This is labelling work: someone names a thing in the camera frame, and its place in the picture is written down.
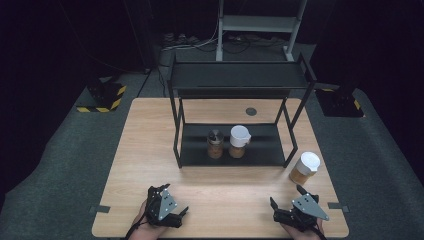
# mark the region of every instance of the circular hole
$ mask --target circular hole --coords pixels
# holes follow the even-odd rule
[[[258,112],[254,108],[247,108],[246,109],[246,114],[249,115],[249,116],[255,116],[256,113],[258,113]]]

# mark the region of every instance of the metal bracket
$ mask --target metal bracket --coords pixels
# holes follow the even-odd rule
[[[168,189],[165,188],[162,192],[162,201],[160,202],[158,220],[164,219],[176,207],[177,207],[177,203],[175,202],[174,198],[169,193]]]
[[[307,193],[298,197],[292,201],[293,206],[302,211],[305,214],[318,217],[324,220],[330,220],[330,217],[321,209],[317,202],[312,198],[312,196]]]

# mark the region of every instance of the coffee cup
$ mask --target coffee cup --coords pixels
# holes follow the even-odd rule
[[[224,151],[224,134],[217,130],[209,131],[208,137],[208,155],[213,159],[218,159]]]
[[[241,158],[245,152],[246,144],[250,143],[251,135],[249,130],[242,125],[236,125],[231,129],[230,136],[230,156],[233,158]]]
[[[290,172],[290,179],[296,184],[303,185],[306,180],[318,171],[320,163],[321,161],[315,153],[302,153],[296,165]]]

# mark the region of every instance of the white shelf unit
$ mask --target white shelf unit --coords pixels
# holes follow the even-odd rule
[[[284,55],[287,61],[294,61],[292,50],[296,41],[297,32],[302,22],[307,0],[300,0],[300,7],[296,17],[265,17],[265,16],[234,16],[224,15],[224,0],[219,0],[218,46],[216,61],[223,60],[222,36],[224,31],[251,31],[251,32],[280,32],[290,33],[290,40],[284,46]]]

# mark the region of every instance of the wooden table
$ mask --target wooden table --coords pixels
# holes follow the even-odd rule
[[[299,99],[289,99],[293,114]],[[187,122],[222,123],[273,122],[279,100],[188,100],[184,102]],[[245,109],[254,107],[257,115]],[[278,126],[283,149],[291,149],[287,125]],[[329,215],[324,221],[326,237],[345,237],[349,233],[340,209],[329,209],[338,202],[325,162],[306,111],[295,128],[299,150],[294,161],[283,167],[186,167],[179,169],[173,150],[175,125],[169,99],[138,98],[131,105],[115,159],[107,180],[92,233],[96,237],[123,237],[147,197],[150,186],[170,183],[170,193],[181,208],[189,206],[183,226],[170,228],[163,238],[282,238],[288,234],[273,221],[269,197],[280,208],[291,209],[291,200],[300,196],[289,179],[300,154],[315,152],[321,166],[303,187],[320,197],[319,205]]]

